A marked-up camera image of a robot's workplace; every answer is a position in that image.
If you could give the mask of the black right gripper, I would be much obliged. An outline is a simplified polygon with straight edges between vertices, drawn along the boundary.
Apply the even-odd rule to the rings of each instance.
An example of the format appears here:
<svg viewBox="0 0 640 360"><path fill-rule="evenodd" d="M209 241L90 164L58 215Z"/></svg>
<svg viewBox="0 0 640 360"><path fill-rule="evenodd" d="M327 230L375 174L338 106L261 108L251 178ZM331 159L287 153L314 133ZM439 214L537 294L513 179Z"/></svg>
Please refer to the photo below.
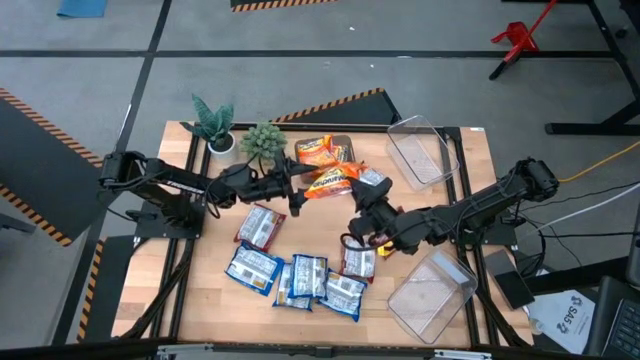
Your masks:
<svg viewBox="0 0 640 360"><path fill-rule="evenodd" d="M360 210L358 216L349 222L349 231L356 237L362 238L365 235L384 232L391 222L403 212L402 207L393 207L388 203L388 193L393 186L391 178L384 178L374 187L356 178L350 178L349 183L355 209ZM362 209L367 203L367 196L372 189L374 205Z"/></svg>

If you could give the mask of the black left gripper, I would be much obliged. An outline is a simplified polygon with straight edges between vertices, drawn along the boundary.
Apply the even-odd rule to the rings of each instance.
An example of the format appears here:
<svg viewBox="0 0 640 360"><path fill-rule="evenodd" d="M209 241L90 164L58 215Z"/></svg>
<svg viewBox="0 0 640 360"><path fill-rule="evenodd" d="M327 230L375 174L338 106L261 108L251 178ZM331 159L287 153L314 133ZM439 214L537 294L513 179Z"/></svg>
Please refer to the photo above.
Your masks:
<svg viewBox="0 0 640 360"><path fill-rule="evenodd" d="M293 191L291 176L313 173L319 167L287 160L284 164L284 169L285 172L271 171L261 178L257 177L256 172L252 172L249 181L238 189L240 200L245 203L252 203L262 200L270 201L278 197L288 198L290 214L293 217L298 217L307 198L304 189Z"/></svg>

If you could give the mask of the orange Maruchan ramen packet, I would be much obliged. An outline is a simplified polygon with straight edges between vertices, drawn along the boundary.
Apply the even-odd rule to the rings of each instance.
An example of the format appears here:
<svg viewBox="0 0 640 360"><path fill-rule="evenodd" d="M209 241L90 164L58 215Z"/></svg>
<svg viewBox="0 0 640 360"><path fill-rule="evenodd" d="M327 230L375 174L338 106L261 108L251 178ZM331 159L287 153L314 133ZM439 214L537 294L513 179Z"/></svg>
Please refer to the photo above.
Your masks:
<svg viewBox="0 0 640 360"><path fill-rule="evenodd" d="M326 167L337 162L333 154L332 135L297 142L295 151L298 161L307 165Z"/></svg>
<svg viewBox="0 0 640 360"><path fill-rule="evenodd" d="M359 179L368 169L363 163L344 162L329 168L304 192L306 199L322 199L348 194L352 191L350 179Z"/></svg>

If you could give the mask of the clear plastic bin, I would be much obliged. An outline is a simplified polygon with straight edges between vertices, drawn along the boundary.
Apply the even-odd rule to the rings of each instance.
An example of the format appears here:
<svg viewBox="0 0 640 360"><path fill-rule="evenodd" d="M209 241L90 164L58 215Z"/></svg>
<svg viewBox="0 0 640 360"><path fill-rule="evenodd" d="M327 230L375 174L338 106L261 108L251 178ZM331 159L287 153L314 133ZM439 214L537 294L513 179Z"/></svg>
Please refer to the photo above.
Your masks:
<svg viewBox="0 0 640 360"><path fill-rule="evenodd" d="M394 123L387 136L387 152L414 191L446 182L459 169L444 130L421 115Z"/></svg>
<svg viewBox="0 0 640 360"><path fill-rule="evenodd" d="M467 266L444 251L426 255L387 300L403 330L434 344L477 289Z"/></svg>

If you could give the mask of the succulent in patterned pot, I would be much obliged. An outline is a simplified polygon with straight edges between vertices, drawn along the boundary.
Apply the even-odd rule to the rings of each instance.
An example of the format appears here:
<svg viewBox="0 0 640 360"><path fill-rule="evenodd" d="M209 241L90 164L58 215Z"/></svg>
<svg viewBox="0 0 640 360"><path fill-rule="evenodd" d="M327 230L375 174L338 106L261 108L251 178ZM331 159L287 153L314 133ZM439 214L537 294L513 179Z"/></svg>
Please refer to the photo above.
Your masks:
<svg viewBox="0 0 640 360"><path fill-rule="evenodd" d="M249 163L254 160L274 162L284 154L287 139L279 127L271 123L258 123L242 136L240 149Z"/></svg>

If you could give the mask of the snake plant in white pot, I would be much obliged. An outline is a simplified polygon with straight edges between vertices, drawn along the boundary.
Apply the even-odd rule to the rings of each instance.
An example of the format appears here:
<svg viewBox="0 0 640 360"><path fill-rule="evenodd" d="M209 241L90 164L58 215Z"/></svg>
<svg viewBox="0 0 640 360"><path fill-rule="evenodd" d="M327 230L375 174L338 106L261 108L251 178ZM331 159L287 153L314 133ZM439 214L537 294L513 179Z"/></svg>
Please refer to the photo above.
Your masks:
<svg viewBox="0 0 640 360"><path fill-rule="evenodd" d="M236 139L231 133L234 106L223 104L213 111L199 96L193 94L192 102L197 120L180 125L192 135L203 139L215 160L229 162L236 158Z"/></svg>

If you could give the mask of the black hazard-striped floor mat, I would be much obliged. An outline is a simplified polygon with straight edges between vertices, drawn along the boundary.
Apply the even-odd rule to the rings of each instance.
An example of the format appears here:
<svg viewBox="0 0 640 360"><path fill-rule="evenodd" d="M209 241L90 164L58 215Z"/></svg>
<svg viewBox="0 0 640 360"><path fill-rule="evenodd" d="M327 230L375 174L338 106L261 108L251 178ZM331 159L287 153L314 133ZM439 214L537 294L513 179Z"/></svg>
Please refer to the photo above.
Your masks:
<svg viewBox="0 0 640 360"><path fill-rule="evenodd" d="M102 342L111 338L133 252L133 235L108 237L97 242L81 301L76 334L78 343Z"/></svg>
<svg viewBox="0 0 640 360"><path fill-rule="evenodd" d="M234 13L333 3L338 0L230 0Z"/></svg>
<svg viewBox="0 0 640 360"><path fill-rule="evenodd" d="M116 199L100 191L102 160L0 88L0 196L63 247Z"/></svg>

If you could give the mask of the white printed paper sheet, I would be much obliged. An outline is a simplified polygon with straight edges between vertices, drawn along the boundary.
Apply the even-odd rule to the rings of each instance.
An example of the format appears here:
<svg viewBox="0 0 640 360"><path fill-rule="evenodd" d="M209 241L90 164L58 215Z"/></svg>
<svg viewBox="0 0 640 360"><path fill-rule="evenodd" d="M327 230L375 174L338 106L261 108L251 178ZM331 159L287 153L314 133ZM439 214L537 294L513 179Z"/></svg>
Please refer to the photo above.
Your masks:
<svg viewBox="0 0 640 360"><path fill-rule="evenodd" d="M595 303L575 290L539 295L527 306L533 327L572 354L588 342Z"/></svg>

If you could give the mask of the black laptop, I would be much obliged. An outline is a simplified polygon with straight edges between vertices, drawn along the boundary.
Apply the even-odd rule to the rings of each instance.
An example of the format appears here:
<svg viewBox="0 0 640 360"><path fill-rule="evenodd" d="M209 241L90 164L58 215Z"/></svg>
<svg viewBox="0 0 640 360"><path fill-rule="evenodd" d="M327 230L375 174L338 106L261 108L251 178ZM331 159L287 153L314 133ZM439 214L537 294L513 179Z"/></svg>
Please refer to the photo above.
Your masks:
<svg viewBox="0 0 640 360"><path fill-rule="evenodd" d="M585 353L640 360L640 290L612 277L601 280Z"/></svg>

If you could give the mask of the blue floor mat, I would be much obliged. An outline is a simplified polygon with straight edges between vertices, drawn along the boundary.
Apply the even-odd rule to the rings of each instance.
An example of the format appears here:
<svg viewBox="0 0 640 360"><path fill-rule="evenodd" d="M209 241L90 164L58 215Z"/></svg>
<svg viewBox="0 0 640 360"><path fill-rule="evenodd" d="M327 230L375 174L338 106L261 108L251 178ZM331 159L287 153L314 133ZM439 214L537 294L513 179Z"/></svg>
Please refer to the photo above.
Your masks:
<svg viewBox="0 0 640 360"><path fill-rule="evenodd" d="M107 0L61 0L56 15L63 18L103 17Z"/></svg>

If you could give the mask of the black aluminium table frame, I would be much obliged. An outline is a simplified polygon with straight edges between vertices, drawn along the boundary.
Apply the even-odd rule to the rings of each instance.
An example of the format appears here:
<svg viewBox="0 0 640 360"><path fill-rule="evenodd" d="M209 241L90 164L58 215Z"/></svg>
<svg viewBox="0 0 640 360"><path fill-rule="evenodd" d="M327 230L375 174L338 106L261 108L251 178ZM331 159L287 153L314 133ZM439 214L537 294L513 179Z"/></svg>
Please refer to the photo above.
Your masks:
<svg viewBox="0 0 640 360"><path fill-rule="evenodd" d="M385 125L334 126L324 124L280 123L287 133L286 153L294 154L298 140L334 134L346 135L352 140L358 161L392 178L390 203L410 210L449 203L445 183L436 184L422 192L415 192L399 172L386 148L390 139ZM462 150L469 166L471 191L479 191L495 182L496 175L489 152L486 134L482 128L450 128L451 134L459 130ZM159 150L152 155L171 165L186 164L191 135L177 121L167 122ZM303 205L300 216L288 215L274 240L270 253L291 261L295 253L324 256L331 269L340 269L339 235L347 231L354 218L354 203L350 195L311 200ZM469 325L463 307L443 330L433 345L425 345L404 331L388 310L387 300L406 276L426 255L436 250L455 257L454 244L449 241L438 247L421 242L415 255L395 253L388 260L376 260L373 284L364 292L361 316L358 322L340 315L325 306L315 304L313 311L287 307L272 307L276 290L267 296L240 285L224 273L239 243L233 237L249 211L249 205L238 203L232 209L221 210L221 219L207 213L203 234L195 240L191 267L186 280L186 292L180 314L172 317L177 303L174 290L165 305L159 336L169 336L171 319L177 324L177 339L197 343L231 343L231 345L284 344L313 345L313 347L371 346L401 348L459 348L472 346ZM113 325L107 335L124 335L151 304L157 295L169 240L150 239L136 250L129 261L124 287ZM486 274L492 301L503 317L528 344L533 344L528 317L524 310L511 310L499 292L491 275Z"/></svg>

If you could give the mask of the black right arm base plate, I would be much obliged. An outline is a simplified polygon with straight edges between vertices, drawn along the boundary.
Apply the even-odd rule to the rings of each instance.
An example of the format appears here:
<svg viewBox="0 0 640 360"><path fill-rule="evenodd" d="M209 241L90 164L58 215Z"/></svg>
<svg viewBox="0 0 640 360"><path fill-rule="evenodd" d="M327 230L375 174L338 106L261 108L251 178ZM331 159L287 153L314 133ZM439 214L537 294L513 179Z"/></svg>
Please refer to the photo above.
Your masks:
<svg viewBox="0 0 640 360"><path fill-rule="evenodd" d="M517 244L514 226L502 220L496 220L490 225L477 230L464 229L458 240L452 243L462 245L499 245L512 246Z"/></svg>

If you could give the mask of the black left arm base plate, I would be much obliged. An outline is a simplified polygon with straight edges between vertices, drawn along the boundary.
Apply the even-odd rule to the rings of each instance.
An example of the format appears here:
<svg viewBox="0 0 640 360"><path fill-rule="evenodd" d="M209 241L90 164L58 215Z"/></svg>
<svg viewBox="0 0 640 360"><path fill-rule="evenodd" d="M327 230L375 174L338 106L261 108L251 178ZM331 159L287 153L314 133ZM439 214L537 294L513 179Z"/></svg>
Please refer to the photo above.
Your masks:
<svg viewBox="0 0 640 360"><path fill-rule="evenodd" d="M194 201L190 206L193 221L186 227L179 227L169 224L157 206L145 201L141 210L144 214L153 215L153 218L140 218L135 235L141 238L199 238L203 229L205 206L200 201Z"/></svg>

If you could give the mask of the black desk leg frame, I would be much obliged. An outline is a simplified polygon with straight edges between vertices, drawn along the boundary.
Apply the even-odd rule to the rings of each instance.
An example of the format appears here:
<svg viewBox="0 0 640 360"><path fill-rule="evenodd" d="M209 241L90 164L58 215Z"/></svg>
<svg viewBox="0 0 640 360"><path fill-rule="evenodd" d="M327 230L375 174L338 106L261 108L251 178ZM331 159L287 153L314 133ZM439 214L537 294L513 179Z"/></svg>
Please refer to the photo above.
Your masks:
<svg viewBox="0 0 640 360"><path fill-rule="evenodd" d="M586 5L612 53L613 60L623 73L634 99L602 122L547 123L544 125L544 130L548 135L640 136L640 124L631 124L632 120L640 118L640 84L635 79L625 55L620 50L595 0L587 0Z"/></svg>

